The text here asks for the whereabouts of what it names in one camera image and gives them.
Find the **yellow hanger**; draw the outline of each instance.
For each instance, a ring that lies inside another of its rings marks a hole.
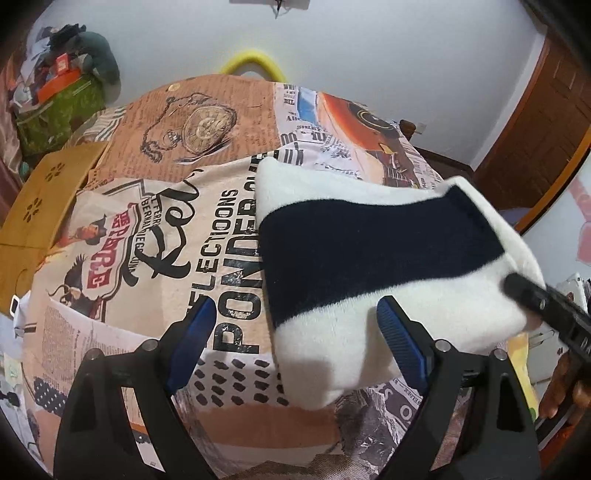
[[[230,61],[222,67],[220,73],[231,75],[233,72],[236,71],[238,67],[241,67],[242,65],[247,63],[256,63],[260,65],[263,68],[263,70],[265,70],[269,74],[269,77],[271,78],[271,80],[273,80],[273,82],[287,82],[287,78],[285,77],[285,75],[283,75],[283,72],[280,70],[280,68],[273,60],[271,60],[263,52],[252,49],[245,50],[238,53],[237,55],[234,55],[230,59]]]

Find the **red cloth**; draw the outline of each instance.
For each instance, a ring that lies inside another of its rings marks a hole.
[[[591,196],[587,193],[583,183],[577,178],[570,183],[569,192],[585,218],[585,223],[579,233],[577,260],[591,265]]]

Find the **pile of clothes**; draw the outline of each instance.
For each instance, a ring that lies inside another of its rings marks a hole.
[[[109,42],[86,26],[43,28],[27,48],[20,71],[9,85],[9,98],[16,114],[33,111],[45,100],[92,74],[103,84],[119,81],[119,67]]]

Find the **wooden door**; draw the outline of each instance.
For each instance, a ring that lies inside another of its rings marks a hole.
[[[498,210],[533,207],[572,158],[589,125],[591,76],[549,34],[522,101],[476,170],[476,186]]]

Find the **navy blue stripe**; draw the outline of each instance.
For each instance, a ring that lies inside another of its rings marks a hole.
[[[466,194],[409,205],[309,200],[259,227],[271,319],[277,327],[315,307],[414,280],[460,277],[503,247]]]

